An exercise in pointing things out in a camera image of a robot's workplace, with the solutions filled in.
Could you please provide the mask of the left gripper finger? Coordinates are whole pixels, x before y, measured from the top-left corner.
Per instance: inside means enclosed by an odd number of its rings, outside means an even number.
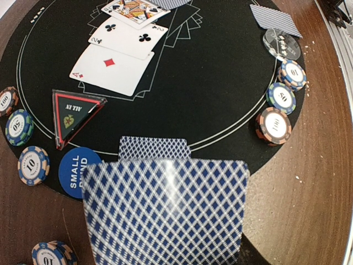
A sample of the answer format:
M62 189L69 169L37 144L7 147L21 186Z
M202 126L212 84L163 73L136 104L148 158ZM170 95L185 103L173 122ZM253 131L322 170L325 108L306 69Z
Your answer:
M241 264L270 265L246 236L241 241Z

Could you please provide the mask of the blue card deck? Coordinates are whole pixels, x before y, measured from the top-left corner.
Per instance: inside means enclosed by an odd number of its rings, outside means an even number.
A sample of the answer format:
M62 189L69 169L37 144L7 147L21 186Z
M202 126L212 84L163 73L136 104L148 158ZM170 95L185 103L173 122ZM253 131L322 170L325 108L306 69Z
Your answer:
M241 160L142 159L82 173L96 264L234 264L250 172Z

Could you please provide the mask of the red black chips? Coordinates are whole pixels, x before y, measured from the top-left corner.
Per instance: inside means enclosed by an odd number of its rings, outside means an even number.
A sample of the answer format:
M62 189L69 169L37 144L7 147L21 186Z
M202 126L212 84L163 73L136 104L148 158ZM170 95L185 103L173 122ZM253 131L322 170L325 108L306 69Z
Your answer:
M284 144L290 138L292 126L284 112L268 107L256 117L255 132L268 145L276 146Z
M15 87L7 87L1 91L1 117L9 116L18 102L19 96Z

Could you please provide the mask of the green white chips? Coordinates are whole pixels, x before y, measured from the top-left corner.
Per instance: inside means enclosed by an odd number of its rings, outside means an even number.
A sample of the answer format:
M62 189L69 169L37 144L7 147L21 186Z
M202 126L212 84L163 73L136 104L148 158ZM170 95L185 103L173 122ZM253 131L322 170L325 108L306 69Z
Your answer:
M34 123L31 115L24 109L18 109L8 118L5 134L13 146L23 146L31 138Z
M292 90L280 82L271 84L266 92L268 104L285 114L291 114L296 108L296 97Z

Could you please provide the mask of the blue white chips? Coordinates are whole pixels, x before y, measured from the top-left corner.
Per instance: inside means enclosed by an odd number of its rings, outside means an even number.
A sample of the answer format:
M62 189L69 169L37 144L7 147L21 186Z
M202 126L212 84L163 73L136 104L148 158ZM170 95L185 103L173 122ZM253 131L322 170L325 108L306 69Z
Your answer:
M278 78L294 92L299 91L307 84L307 75L304 69L294 60L283 60L278 70Z
M23 183L36 186L47 178L49 171L50 159L44 149L29 146L23 150L18 161L18 173Z

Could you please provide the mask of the blue small blind button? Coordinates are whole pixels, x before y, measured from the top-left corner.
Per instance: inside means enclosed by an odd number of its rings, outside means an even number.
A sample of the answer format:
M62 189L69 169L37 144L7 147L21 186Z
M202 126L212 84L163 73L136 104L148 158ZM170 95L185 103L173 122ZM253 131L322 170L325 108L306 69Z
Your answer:
M76 147L68 151L58 168L58 177L63 190L73 198L82 199L81 174L87 165L101 161L100 156L87 147Z

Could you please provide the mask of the blue white chip stack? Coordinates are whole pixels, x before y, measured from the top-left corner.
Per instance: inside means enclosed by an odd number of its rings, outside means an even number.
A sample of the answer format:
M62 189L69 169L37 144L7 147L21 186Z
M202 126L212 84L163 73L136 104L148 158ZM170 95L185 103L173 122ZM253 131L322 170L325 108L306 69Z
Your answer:
M40 242L32 249L33 264L77 265L73 250L62 241Z

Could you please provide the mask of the ace of diamonds card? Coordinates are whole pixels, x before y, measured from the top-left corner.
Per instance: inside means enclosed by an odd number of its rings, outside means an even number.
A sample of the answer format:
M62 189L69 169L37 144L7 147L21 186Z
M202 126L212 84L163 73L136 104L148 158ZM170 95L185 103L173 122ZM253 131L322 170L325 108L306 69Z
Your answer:
M140 60L95 44L81 54L69 77L125 96L132 96L154 56Z

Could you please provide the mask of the red black all-in triangle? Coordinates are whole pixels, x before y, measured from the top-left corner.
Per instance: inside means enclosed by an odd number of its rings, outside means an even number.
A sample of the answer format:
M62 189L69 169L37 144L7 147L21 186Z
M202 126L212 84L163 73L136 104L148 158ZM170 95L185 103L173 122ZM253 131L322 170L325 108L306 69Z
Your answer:
M56 148L62 150L107 103L105 97L52 91Z

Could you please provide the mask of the two of clubs card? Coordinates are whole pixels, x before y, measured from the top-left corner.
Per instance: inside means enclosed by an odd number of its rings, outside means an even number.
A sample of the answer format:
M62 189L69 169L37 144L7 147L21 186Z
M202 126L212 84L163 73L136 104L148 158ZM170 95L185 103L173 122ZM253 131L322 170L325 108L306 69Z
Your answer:
M88 41L91 44L144 60L167 31L168 28L155 24L135 29L110 17L101 24Z

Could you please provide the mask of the queen of spades card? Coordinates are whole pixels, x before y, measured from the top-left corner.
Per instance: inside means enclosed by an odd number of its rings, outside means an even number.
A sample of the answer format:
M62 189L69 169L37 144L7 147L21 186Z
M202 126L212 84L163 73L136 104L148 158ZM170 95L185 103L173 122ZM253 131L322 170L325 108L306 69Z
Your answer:
M142 29L170 13L170 10L140 0L112 1L101 10L135 29Z

